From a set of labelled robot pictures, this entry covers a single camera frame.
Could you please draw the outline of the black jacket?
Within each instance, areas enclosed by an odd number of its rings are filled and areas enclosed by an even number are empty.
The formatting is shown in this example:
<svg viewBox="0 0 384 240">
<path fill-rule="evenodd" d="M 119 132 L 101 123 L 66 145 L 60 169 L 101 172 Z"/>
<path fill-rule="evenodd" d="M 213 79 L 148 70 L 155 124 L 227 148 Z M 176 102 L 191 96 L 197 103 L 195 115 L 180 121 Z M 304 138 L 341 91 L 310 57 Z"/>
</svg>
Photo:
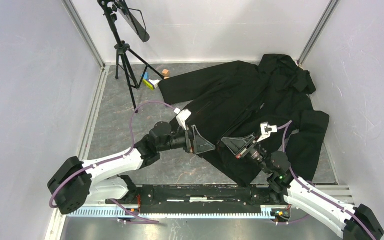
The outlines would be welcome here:
<svg viewBox="0 0 384 240">
<path fill-rule="evenodd" d="M 289 128 L 260 146 L 276 152 L 288 138 L 285 152 L 293 171 L 307 181 L 314 179 L 330 117 L 314 110 L 311 74 L 290 56 L 265 54 L 258 65 L 224 63 L 169 77 L 158 88 L 165 103 L 186 103 L 191 112 L 187 123 L 215 146 L 201 157 L 239 186 L 248 186 L 261 169 L 252 160 L 237 159 L 222 138 L 257 134 L 265 122 Z"/>
</svg>

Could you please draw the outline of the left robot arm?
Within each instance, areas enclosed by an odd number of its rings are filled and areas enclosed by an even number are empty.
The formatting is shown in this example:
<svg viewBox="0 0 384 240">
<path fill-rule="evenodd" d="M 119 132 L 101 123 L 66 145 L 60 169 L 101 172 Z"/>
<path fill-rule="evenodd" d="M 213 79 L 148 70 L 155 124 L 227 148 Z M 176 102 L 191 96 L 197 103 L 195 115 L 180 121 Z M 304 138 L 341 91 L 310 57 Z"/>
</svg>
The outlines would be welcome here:
<svg viewBox="0 0 384 240">
<path fill-rule="evenodd" d="M 137 190 L 125 172 L 152 165 L 164 151 L 184 149 L 201 155 L 215 148 L 195 125 L 173 130 L 170 123 L 160 121 L 133 147 L 122 152 L 92 160 L 68 158 L 47 183 L 51 193 L 49 205 L 68 215 L 84 204 L 99 201 L 114 199 L 131 204 L 137 198 Z"/>
</svg>

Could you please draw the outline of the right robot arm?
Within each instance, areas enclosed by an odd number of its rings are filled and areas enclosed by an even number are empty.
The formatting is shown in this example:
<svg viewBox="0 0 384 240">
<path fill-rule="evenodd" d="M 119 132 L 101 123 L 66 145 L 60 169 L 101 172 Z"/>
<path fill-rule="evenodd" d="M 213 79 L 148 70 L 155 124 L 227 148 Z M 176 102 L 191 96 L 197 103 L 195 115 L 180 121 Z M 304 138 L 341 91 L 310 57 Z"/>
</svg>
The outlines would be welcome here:
<svg viewBox="0 0 384 240">
<path fill-rule="evenodd" d="M 222 143 L 239 160 L 255 162 L 269 174 L 269 199 L 298 207 L 343 240 L 380 240 L 384 229 L 366 205 L 358 207 L 335 199 L 299 177 L 284 150 L 267 153 L 260 143 L 266 136 L 224 137 Z"/>
</svg>

